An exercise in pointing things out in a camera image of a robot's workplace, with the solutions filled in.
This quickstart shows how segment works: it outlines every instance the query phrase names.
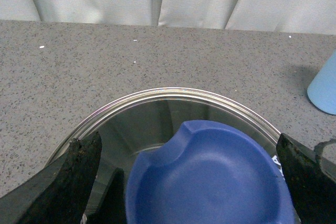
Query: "light blue cup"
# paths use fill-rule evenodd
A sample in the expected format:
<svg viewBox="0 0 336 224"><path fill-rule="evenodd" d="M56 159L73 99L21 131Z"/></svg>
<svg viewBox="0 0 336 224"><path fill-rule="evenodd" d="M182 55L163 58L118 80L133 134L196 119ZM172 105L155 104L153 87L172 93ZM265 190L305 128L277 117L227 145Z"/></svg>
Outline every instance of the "light blue cup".
<svg viewBox="0 0 336 224"><path fill-rule="evenodd" d="M307 93L310 101L316 107L336 115L336 51L315 76Z"/></svg>

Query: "blue bowl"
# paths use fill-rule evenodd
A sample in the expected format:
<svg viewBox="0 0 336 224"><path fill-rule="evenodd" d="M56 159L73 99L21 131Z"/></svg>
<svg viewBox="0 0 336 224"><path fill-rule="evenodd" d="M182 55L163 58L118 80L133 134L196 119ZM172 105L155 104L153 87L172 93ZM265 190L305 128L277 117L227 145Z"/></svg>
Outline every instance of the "blue bowl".
<svg viewBox="0 0 336 224"><path fill-rule="evenodd" d="M126 190L128 224L294 223L280 171L243 132L184 122L162 147L141 152Z"/></svg>

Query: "metal bowl rim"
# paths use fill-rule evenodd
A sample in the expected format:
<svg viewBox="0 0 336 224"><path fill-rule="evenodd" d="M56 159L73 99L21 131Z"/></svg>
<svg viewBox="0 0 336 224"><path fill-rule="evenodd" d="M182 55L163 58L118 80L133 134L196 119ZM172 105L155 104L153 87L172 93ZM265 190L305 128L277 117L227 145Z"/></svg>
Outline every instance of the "metal bowl rim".
<svg viewBox="0 0 336 224"><path fill-rule="evenodd" d="M199 101L217 104L218 106L224 106L231 109L235 113L239 113L255 125L258 125L264 132L269 135L270 140L272 140L273 144L276 144L280 137L280 132L263 117L258 115L253 110L245 107L244 105L222 95L192 88L155 88L126 95L94 111L82 122L80 122L75 127L75 129L72 130L71 133L68 134L68 136L56 147L46 165L49 165L55 159L55 157L59 155L59 152L69 142L70 139L83 138L86 134L88 134L88 131L90 129L97 126L97 124L103 121L103 119L105 119L106 117L117 114L120 110L132 107L134 104L139 102L150 102L152 100L160 100L166 98L188 98L188 100L197 99Z"/></svg>

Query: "countertop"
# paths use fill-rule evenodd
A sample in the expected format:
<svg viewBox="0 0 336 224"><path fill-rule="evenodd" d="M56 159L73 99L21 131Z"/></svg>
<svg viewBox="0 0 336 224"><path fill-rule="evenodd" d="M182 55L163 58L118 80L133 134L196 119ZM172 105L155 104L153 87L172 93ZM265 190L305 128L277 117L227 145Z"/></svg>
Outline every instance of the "countertop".
<svg viewBox="0 0 336 224"><path fill-rule="evenodd" d="M335 48L331 35L0 21L0 196L93 111L150 88L221 94L313 148L336 137L306 95Z"/></svg>

